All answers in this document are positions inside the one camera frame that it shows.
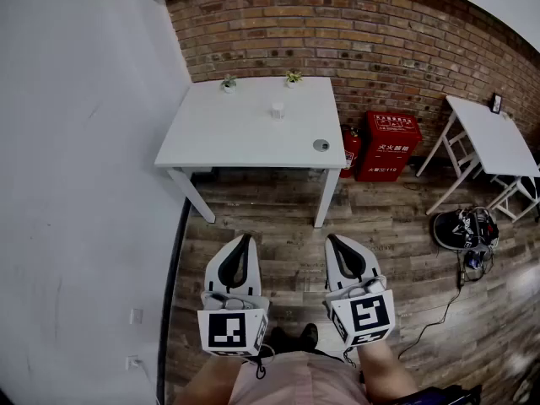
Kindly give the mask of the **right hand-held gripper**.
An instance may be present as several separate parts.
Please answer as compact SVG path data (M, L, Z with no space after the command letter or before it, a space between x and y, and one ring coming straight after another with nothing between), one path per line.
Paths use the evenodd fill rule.
M343 235L325 240L328 317L345 348L384 340L396 325L393 293L375 254Z

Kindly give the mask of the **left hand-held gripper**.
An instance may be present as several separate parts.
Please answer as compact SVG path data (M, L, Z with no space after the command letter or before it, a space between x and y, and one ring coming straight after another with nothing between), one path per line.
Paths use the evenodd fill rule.
M197 312L202 349L215 356L256 357L267 330L270 301L260 288L254 238L241 235L223 246L208 263L204 283L202 309Z

